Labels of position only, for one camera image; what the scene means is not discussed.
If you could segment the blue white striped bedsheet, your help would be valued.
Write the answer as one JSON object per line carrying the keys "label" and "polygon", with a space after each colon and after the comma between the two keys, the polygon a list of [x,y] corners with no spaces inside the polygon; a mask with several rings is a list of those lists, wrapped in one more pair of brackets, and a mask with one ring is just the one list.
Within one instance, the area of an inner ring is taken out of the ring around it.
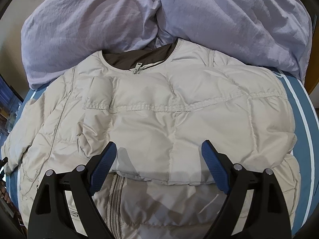
{"label": "blue white striped bedsheet", "polygon": [[307,91],[299,80],[286,72],[274,71],[282,82],[295,118],[297,142],[291,152],[299,164],[301,192],[295,213],[292,234],[314,218],[318,205],[318,117]]}

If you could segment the cluttered side desk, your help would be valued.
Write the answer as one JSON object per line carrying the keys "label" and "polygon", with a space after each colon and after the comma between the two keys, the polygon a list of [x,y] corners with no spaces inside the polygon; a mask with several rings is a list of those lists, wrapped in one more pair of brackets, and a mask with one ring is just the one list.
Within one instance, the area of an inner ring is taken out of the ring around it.
{"label": "cluttered side desk", "polygon": [[0,81],[1,140],[5,140],[14,127],[23,99],[12,86],[8,85],[2,76]]}

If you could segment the right lavender pillow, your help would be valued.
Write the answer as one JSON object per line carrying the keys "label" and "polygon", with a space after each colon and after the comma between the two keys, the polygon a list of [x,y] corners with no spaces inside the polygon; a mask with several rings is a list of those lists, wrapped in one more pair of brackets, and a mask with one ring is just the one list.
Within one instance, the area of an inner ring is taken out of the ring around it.
{"label": "right lavender pillow", "polygon": [[304,80],[312,23],[300,0],[160,0],[156,46],[176,38]]}

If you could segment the lavender pillow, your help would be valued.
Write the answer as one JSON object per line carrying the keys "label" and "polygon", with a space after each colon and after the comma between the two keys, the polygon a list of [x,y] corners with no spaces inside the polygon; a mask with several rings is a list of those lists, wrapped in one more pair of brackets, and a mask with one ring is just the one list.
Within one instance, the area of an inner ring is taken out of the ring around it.
{"label": "lavender pillow", "polygon": [[121,53],[151,44],[160,0],[45,0],[21,30],[22,63],[33,90],[92,53]]}
{"label": "lavender pillow", "polygon": [[304,80],[312,23],[300,0],[160,0],[156,46],[176,38]]}

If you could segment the left lavender pillow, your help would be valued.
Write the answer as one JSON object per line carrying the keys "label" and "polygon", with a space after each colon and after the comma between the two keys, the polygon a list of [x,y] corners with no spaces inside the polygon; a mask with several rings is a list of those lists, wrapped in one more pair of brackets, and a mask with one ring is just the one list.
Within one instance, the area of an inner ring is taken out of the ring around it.
{"label": "left lavender pillow", "polygon": [[151,44],[160,0],[45,0],[21,30],[22,63],[33,90],[92,53],[121,53]]}

